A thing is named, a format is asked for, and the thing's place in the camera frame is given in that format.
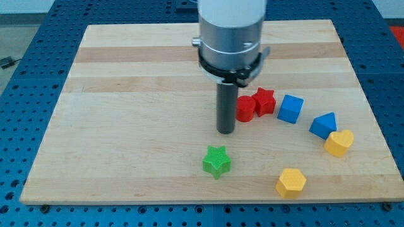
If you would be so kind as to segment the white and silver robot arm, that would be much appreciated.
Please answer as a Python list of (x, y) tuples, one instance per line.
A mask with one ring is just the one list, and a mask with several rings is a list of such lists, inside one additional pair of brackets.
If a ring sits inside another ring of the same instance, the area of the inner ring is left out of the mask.
[(246, 87), (270, 52), (260, 50), (267, 0), (198, 0), (200, 66), (218, 84)]

